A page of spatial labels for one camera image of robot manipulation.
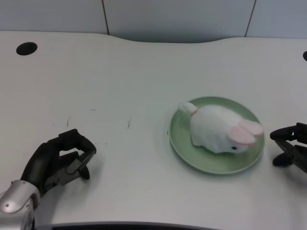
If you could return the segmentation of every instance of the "white wall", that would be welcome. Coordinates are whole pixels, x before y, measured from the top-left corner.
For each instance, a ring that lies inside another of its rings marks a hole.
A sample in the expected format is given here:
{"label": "white wall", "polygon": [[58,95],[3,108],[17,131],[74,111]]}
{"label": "white wall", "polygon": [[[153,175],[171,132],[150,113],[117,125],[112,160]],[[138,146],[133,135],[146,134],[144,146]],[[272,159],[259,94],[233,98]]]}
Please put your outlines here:
{"label": "white wall", "polygon": [[110,35],[206,42],[246,33],[254,0],[104,0]]}
{"label": "white wall", "polygon": [[307,38],[307,0],[257,0],[247,36]]}
{"label": "white wall", "polygon": [[0,30],[107,34],[101,0],[0,0]]}

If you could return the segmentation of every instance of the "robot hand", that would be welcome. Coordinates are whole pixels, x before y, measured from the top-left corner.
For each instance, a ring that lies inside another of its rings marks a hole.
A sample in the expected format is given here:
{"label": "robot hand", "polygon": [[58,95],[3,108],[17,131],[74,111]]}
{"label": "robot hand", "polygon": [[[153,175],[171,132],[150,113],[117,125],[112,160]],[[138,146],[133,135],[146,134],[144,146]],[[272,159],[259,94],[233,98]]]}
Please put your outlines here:
{"label": "robot hand", "polygon": [[[77,151],[59,156],[60,151]],[[96,147],[73,129],[38,147],[27,163],[20,180],[12,182],[0,194],[0,229],[34,229],[34,209],[51,188],[65,185],[79,177],[89,180],[86,164],[96,153]]]}
{"label": "robot hand", "polygon": [[274,166],[287,167],[294,164],[307,173],[307,147],[293,146],[287,142],[297,140],[307,144],[307,125],[297,123],[296,126],[275,130],[271,132],[270,138],[284,151],[274,158]]}

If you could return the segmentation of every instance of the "bunny tail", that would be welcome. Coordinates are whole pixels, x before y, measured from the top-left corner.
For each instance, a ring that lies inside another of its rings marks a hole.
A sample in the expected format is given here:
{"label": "bunny tail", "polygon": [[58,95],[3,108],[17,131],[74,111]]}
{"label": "bunny tail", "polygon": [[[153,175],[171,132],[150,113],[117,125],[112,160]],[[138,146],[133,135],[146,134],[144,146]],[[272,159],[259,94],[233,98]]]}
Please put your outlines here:
{"label": "bunny tail", "polygon": [[189,112],[190,114],[193,114],[198,110],[198,108],[190,102],[180,102],[179,109],[184,112]]}

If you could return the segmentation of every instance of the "green plate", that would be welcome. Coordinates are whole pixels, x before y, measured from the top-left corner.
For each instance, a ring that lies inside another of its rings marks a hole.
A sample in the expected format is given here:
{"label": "green plate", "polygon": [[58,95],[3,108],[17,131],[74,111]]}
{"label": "green plate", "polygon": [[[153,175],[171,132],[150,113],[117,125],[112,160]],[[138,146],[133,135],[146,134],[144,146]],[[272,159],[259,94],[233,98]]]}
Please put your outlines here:
{"label": "green plate", "polygon": [[[221,105],[229,108],[245,119],[256,121],[257,117],[243,105],[221,97],[201,97],[190,101],[197,107],[209,104]],[[190,115],[177,110],[169,127],[170,141],[177,154],[191,166],[207,173],[232,174],[252,166],[262,155],[264,135],[257,138],[256,144],[243,153],[213,153],[204,147],[192,144],[190,136]]]}

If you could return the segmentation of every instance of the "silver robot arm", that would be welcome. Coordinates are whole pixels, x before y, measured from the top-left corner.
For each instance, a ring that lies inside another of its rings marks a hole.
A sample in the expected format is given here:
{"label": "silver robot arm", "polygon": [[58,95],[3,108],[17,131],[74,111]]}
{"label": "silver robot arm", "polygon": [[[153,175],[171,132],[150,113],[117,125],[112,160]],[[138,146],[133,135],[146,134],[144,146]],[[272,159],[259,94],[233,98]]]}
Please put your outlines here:
{"label": "silver robot arm", "polygon": [[[77,151],[59,156],[60,151]],[[20,180],[0,194],[0,230],[33,230],[34,210],[41,197],[54,186],[65,185],[79,177],[89,180],[86,164],[96,154],[96,147],[76,129],[67,131],[35,151]]]}

